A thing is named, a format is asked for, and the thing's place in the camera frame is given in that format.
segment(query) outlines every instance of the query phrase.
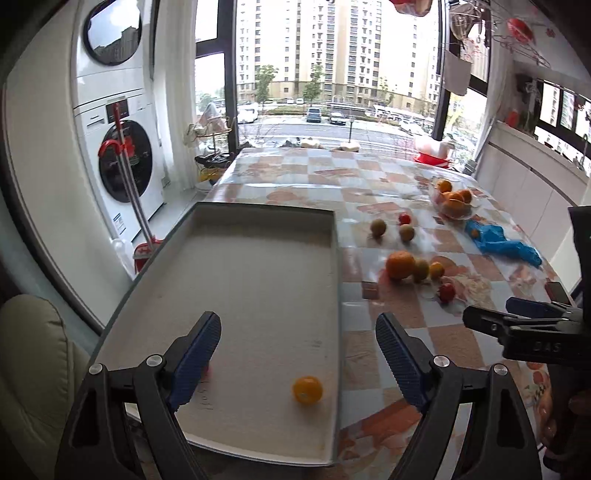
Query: white tray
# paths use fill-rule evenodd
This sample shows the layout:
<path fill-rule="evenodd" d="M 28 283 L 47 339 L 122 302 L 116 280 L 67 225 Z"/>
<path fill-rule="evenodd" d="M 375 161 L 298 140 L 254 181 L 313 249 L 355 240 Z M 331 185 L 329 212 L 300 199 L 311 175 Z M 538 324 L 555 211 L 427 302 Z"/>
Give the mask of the white tray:
<path fill-rule="evenodd" d="M 208 376 L 177 412 L 187 440 L 289 465 L 329 465 L 339 410 L 339 269 L 333 212 L 198 203 L 169 234 L 109 322 L 109 370 L 164 353 L 205 310 L 222 320 Z M 302 406 L 293 381 L 318 377 Z M 135 406 L 128 412 L 138 417 Z"/>

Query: washing machine door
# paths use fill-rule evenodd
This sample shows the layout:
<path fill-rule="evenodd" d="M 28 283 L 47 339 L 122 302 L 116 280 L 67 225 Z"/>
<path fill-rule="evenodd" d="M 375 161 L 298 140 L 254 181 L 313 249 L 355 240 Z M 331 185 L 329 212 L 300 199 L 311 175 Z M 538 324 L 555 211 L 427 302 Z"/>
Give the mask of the washing machine door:
<path fill-rule="evenodd" d="M 119 65 L 139 47 L 142 20 L 137 0 L 105 0 L 86 18 L 82 32 L 89 55 L 102 65 Z"/>
<path fill-rule="evenodd" d="M 153 163 L 150 140 L 148 134 L 138 122 L 123 120 L 121 123 L 135 185 L 139 196 L 142 196 L 148 188 L 152 176 Z M 109 128 L 103 142 L 118 139 L 117 129 L 113 125 Z M 99 172 L 100 179 L 109 195 L 118 202 L 129 203 L 129 196 L 125 191 L 123 177 L 119 171 L 117 155 L 112 147 L 108 148 L 102 157 L 99 157 Z"/>

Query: plastic bowl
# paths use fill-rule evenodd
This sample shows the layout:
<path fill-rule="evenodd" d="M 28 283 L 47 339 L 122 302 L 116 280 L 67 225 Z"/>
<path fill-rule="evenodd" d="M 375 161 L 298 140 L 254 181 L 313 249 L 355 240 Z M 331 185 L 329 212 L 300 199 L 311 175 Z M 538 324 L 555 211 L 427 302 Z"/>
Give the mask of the plastic bowl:
<path fill-rule="evenodd" d="M 444 179 L 442 177 L 433 178 L 429 184 L 429 198 L 437 213 L 453 220 L 468 220 L 471 218 L 474 215 L 474 211 L 478 208 L 478 199 L 472 194 L 472 201 L 470 203 L 453 199 L 448 200 L 436 187 L 439 180 L 449 180 L 452 184 L 453 192 L 468 189 L 467 185 L 461 181 Z"/>

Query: tray rim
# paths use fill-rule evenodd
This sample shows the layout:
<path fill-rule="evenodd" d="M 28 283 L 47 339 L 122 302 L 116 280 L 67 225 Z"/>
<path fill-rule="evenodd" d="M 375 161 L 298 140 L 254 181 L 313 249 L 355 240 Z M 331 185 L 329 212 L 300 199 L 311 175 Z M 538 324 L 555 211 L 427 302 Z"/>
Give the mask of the tray rim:
<path fill-rule="evenodd" d="M 337 436 L 339 434 L 339 426 L 340 426 L 340 415 L 341 415 L 341 406 L 342 406 L 342 379 L 343 379 L 342 377 L 343 377 L 343 366 L 344 366 L 344 362 L 345 362 L 344 358 L 343 358 L 343 335 L 342 335 L 342 333 L 343 333 L 343 330 L 342 330 L 342 299 L 341 299 L 341 282 L 342 282 L 341 281 L 341 279 L 342 279 L 341 273 L 342 273 L 342 269 L 341 269 L 340 255 L 339 255 L 339 252 L 341 249 L 340 249 L 339 238 L 338 238 L 338 233 L 337 233 L 337 229 L 336 229 L 336 214 L 335 214 L 334 210 L 316 209 L 316 208 L 310 208 L 310 207 L 299 207 L 299 206 L 290 206 L 290 205 L 267 205 L 264 203 L 245 203 L 245 202 L 239 202 L 239 203 L 238 202 L 216 202 L 216 201 L 209 201 L 209 200 L 204 200 L 202 202 L 195 203 L 183 215 L 183 217 L 177 222 L 177 224 L 173 227 L 173 229 L 164 238 L 164 240 L 162 241 L 162 243 L 160 244 L 160 246 L 156 250 L 156 253 L 148 259 L 148 261 L 145 263 L 142 270 L 136 275 L 130 288 L 123 295 L 123 298 L 121 298 L 121 301 L 117 305 L 117 308 L 115 309 L 115 311 L 113 312 L 113 315 L 111 315 L 111 318 L 109 319 L 107 325 L 105 326 L 105 328 L 99 338 L 99 341 L 96 344 L 96 347 L 95 347 L 94 351 L 92 352 L 92 355 L 90 356 L 90 361 L 89 361 L 88 365 L 92 365 L 96 362 L 96 357 L 99 355 L 99 352 L 105 342 L 106 337 L 111 332 L 112 326 L 114 325 L 117 318 L 119 317 L 119 314 L 121 313 L 121 310 L 124 308 L 126 302 L 131 297 L 131 294 L 135 290 L 136 286 L 141 281 L 145 272 L 148 270 L 148 267 L 155 261 L 155 259 L 158 257 L 160 250 L 169 242 L 169 240 L 173 237 L 173 235 L 183 226 L 185 221 L 193 214 L 193 212 L 196 209 L 199 209 L 199 208 L 214 208 L 214 209 L 220 208 L 220 209 L 222 209 L 222 208 L 228 208 L 228 206 L 230 206 L 230 205 L 232 206 L 232 208 L 261 209 L 261 210 L 279 210 L 279 209 L 281 209 L 286 212 L 295 212 L 295 211 L 306 212 L 307 211 L 308 213 L 313 213 L 315 215 L 318 215 L 318 214 L 327 215 L 332 218 L 331 235 L 332 235 L 332 239 L 333 239 L 333 243 L 334 243 L 334 248 L 331 248 L 331 250 L 332 250 L 333 262 L 335 265 L 336 278 L 337 278 L 337 285 L 336 285 L 337 310 L 336 310 L 336 314 L 337 314 L 337 329 L 338 329 L 338 338 L 337 338 L 337 345 L 336 345 L 337 357 L 338 357 L 338 362 L 337 362 L 338 372 L 337 372 L 337 380 L 336 380 L 336 385 L 337 385 L 336 415 L 335 415 L 335 420 L 332 425 L 333 447 L 332 447 L 330 459 L 327 462 L 298 463 L 298 462 L 272 460 L 270 458 L 260 458 L 260 457 L 254 457 L 254 456 L 248 456 L 248 455 L 240 455 L 235 452 L 228 452 L 227 450 L 217 449 L 217 448 L 213 448 L 208 445 L 203 445 L 201 443 L 197 443 L 195 441 L 187 439 L 186 436 L 185 436 L 185 438 L 190 445 L 193 445 L 193 446 L 196 446 L 199 448 L 203 448 L 203 449 L 206 449 L 206 450 L 209 450 L 212 452 L 222 453 L 224 455 L 229 455 L 232 457 L 242 458 L 242 459 L 246 459 L 246 460 L 253 460 L 256 462 L 271 463 L 274 465 L 304 466 L 304 467 L 318 467 L 318 466 L 334 465 L 336 462 L 337 451 L 338 451 L 338 446 L 339 446 L 338 441 L 337 441 Z M 132 414 L 129 411 L 129 409 L 127 408 L 127 406 L 126 406 L 125 410 L 126 410 L 127 415 L 129 415 L 134 420 L 141 422 L 140 418 L 138 416 Z"/>

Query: street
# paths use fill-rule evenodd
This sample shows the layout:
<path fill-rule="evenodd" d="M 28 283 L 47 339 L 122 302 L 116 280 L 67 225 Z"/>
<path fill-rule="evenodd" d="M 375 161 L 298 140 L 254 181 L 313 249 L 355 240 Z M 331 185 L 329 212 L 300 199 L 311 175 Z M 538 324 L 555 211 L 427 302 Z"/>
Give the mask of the street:
<path fill-rule="evenodd" d="M 249 140 L 257 146 L 279 146 L 296 137 L 318 139 L 327 148 L 337 147 L 349 139 L 349 124 L 330 125 L 327 118 L 319 124 L 307 123 L 303 116 L 263 116 L 253 124 L 239 125 L 240 141 Z M 361 151 L 396 154 L 398 158 L 415 155 L 413 138 L 398 127 L 376 122 L 355 121 L 351 139 Z"/>

